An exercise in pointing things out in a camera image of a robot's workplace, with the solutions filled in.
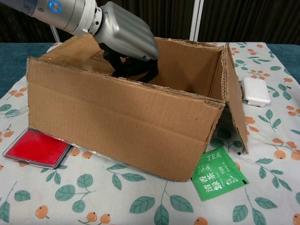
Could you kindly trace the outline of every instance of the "dark curtain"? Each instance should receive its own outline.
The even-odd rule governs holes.
[[[300,45],[300,1],[206,0],[198,41]]]
[[[96,0],[99,6],[107,0]],[[188,39],[194,0],[113,0],[142,18],[157,37]],[[0,42],[54,42],[49,25],[0,5]],[[61,41],[72,35],[59,30]]]

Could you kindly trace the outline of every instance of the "white pole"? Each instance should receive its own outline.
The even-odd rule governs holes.
[[[59,37],[59,35],[58,35],[58,33],[57,33],[56,28],[55,28],[54,26],[51,26],[51,25],[50,25],[50,29],[51,29],[51,31],[52,31],[52,34],[53,34],[53,37],[54,37],[55,41],[56,41],[57,43],[60,43],[60,37]]]
[[[189,34],[190,41],[198,40],[203,4],[204,4],[204,0],[195,0],[194,1],[191,31]]]

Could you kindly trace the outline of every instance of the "blue indicator light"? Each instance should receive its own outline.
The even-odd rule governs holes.
[[[49,8],[53,13],[60,13],[62,10],[61,4],[58,1],[50,1]]]

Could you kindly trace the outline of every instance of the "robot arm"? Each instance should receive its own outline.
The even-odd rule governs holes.
[[[160,53],[149,26],[113,2],[98,7],[95,0],[0,0],[0,2],[76,36],[93,35],[116,76],[148,71],[147,82],[158,74]],[[123,64],[120,57],[129,57]]]

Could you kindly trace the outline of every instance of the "printed logo on box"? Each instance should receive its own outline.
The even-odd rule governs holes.
[[[98,52],[96,52],[95,54],[93,54],[90,59],[91,60],[96,60],[96,61],[101,61],[101,62],[106,62],[109,63],[108,61],[106,61],[103,57],[104,51],[100,50]]]

